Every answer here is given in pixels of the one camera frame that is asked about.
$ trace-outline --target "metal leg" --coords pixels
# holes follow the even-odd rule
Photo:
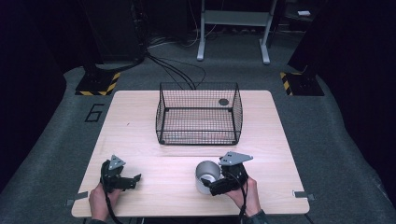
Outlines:
[[[276,6],[276,0],[273,0],[273,3],[271,5],[271,10],[268,14],[267,24],[265,25],[264,36],[262,37],[262,39],[260,39],[260,49],[262,50],[262,62],[265,65],[270,64],[270,56],[268,55],[268,49],[266,44],[267,44],[268,34],[270,33],[270,29],[271,29],[271,23],[274,17],[275,6]]]
[[[205,53],[205,0],[202,0],[201,7],[201,39],[199,41],[197,60],[203,61]]]

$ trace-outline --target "gray carpet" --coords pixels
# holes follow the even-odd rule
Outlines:
[[[206,82],[233,81],[241,90],[268,90],[273,94],[305,191],[316,197],[309,202],[308,213],[314,223],[396,223],[394,207],[375,171],[347,134],[326,84],[318,79],[323,97],[285,93],[279,73],[293,71],[287,61],[300,37],[277,35],[269,49],[270,65],[262,64],[259,38],[231,35],[207,40],[201,63],[196,61],[197,43],[189,48],[165,44],[148,51],[156,57],[201,66]],[[169,63],[194,81],[203,77],[201,69]],[[67,90],[63,101],[0,196],[1,223],[83,223],[83,219],[71,216],[71,207],[64,203],[78,192],[114,94],[76,96],[75,87],[83,75],[82,68],[64,74]],[[146,59],[121,73],[115,91],[158,90],[163,81],[173,80]],[[103,114],[98,122],[84,122],[93,104],[104,104],[96,107]],[[309,223],[303,215],[269,219],[276,224]]]

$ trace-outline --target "black speaker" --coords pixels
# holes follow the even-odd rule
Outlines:
[[[144,58],[146,23],[140,0],[80,0],[105,62]]]

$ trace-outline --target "cable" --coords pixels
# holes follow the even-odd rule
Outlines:
[[[149,46],[148,49],[156,48],[156,47],[159,47],[159,46],[161,46],[161,45],[166,45],[166,44],[177,44],[177,43],[178,43],[178,41],[162,42],[162,43],[160,43],[160,44],[156,44],[156,45],[153,45],[153,46]]]
[[[180,76],[190,87],[191,90],[196,90],[197,87],[199,85],[201,85],[201,83],[204,81],[205,77],[206,77],[206,71],[204,68],[194,65],[194,64],[190,64],[190,63],[183,63],[183,62],[179,62],[176,60],[171,60],[171,59],[165,59],[165,58],[158,58],[158,57],[154,57],[152,56],[150,53],[147,52],[146,55],[149,59],[151,59],[153,62],[155,62],[156,64],[158,64],[159,66],[161,66],[163,68],[163,70],[165,70],[165,72],[177,83],[177,85],[183,90],[183,88],[180,86],[180,84],[177,82],[177,80],[172,76],[171,72],[173,72],[174,74]],[[183,71],[181,71],[180,69],[174,67],[172,64],[167,63],[165,61],[170,61],[170,62],[175,62],[175,63],[182,63],[182,64],[186,64],[189,66],[193,66],[196,68],[201,69],[204,72],[203,78],[201,79],[200,82],[198,82],[198,84],[195,84],[196,82],[192,81],[192,79],[187,76]]]
[[[199,87],[204,82],[204,80],[206,78],[206,70],[203,67],[200,67],[200,66],[197,66],[197,65],[194,65],[194,64],[191,64],[191,63],[183,63],[183,62],[180,62],[180,61],[177,61],[177,60],[172,60],[172,59],[166,59],[166,58],[158,58],[158,59],[166,60],[166,61],[170,61],[170,62],[175,62],[175,63],[182,63],[182,64],[186,64],[186,65],[201,69],[204,72],[204,75],[203,75],[201,81],[198,82],[196,87]]]
[[[106,72],[118,73],[118,72],[122,72],[122,71],[131,69],[131,68],[139,65],[140,63],[143,62],[143,60],[144,60],[144,57],[143,58],[139,58],[139,59],[135,60],[133,63],[125,65],[125,66],[122,66],[122,67],[112,68],[112,69],[101,69],[101,70],[104,70]]]
[[[248,181],[246,182],[247,191],[245,192],[244,186],[241,184],[241,182],[239,182],[239,180],[238,180],[238,178],[236,178],[236,176],[234,176],[231,173],[228,173],[227,175],[230,175],[232,178],[234,178],[236,180],[236,182],[238,183],[239,188],[242,190],[242,196],[244,197],[244,204],[241,206],[241,211],[239,212],[239,220],[242,221],[242,217],[245,214],[245,211],[247,209]]]
[[[189,45],[181,45],[181,46],[183,46],[183,47],[191,47],[193,44],[195,44],[195,42],[197,42],[197,40],[199,39],[199,32],[198,32],[198,25],[197,25],[197,21],[196,21],[196,19],[195,19],[195,17],[194,17],[194,13],[192,12],[192,7],[191,7],[191,0],[189,0],[189,6],[190,6],[190,13],[191,13],[191,15],[192,15],[192,20],[194,21],[194,24],[195,24],[195,31],[196,31],[196,36],[195,36],[195,39],[192,41],[192,43],[191,44],[189,44]]]
[[[102,180],[103,191],[105,192],[105,198],[106,198],[106,204],[107,204],[108,213],[110,214],[111,218],[114,220],[115,223],[122,224],[122,222],[120,222],[117,219],[116,215],[114,214],[113,208],[111,206],[111,201],[110,201],[110,199],[108,198],[108,195],[107,195],[107,187],[105,186],[105,180],[103,178],[103,176],[105,174],[105,172],[104,172],[105,168],[106,168],[106,166],[103,165],[102,168],[101,168],[100,178]]]
[[[222,2],[221,2],[221,11],[223,10],[223,8],[224,8],[224,0],[222,0]],[[213,28],[205,35],[205,38],[208,36],[208,35],[210,35],[210,33],[212,33],[212,31],[216,28],[216,26],[217,26],[217,24],[215,24],[214,26],[213,26]]]
[[[190,86],[190,88],[192,89],[192,90],[196,90],[196,88],[195,88],[195,85],[193,84],[193,82],[192,82],[192,80],[186,75],[186,74],[184,74],[183,72],[181,72],[180,70],[178,70],[177,68],[175,68],[173,65],[170,65],[169,63],[165,63],[164,61],[162,61],[162,60],[159,60],[158,58],[156,58],[156,57],[153,57],[153,56],[151,56],[149,53],[148,53],[148,56],[147,56],[149,59],[151,59],[152,61],[154,61],[156,64],[158,64],[159,66],[161,66],[164,70],[165,70],[165,72],[177,83],[177,81],[172,77],[172,75],[168,72],[168,70],[166,70],[166,69],[169,69],[170,71],[172,71],[172,72],[174,72],[174,73],[176,73],[177,75],[179,75],[181,78],[183,78],[184,79],[184,81]]]
[[[309,223],[314,224],[314,221],[312,221],[308,214],[304,214],[304,216],[306,217],[306,219],[308,219]]]
[[[154,36],[150,39],[148,42],[148,47],[156,46],[156,45],[161,45],[163,43],[168,43],[166,42],[169,38],[165,36]]]

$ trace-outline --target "sleeve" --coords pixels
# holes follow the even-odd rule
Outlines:
[[[263,210],[251,217],[244,217],[244,224],[269,224]]]
[[[106,224],[104,221],[91,219],[90,224]]]

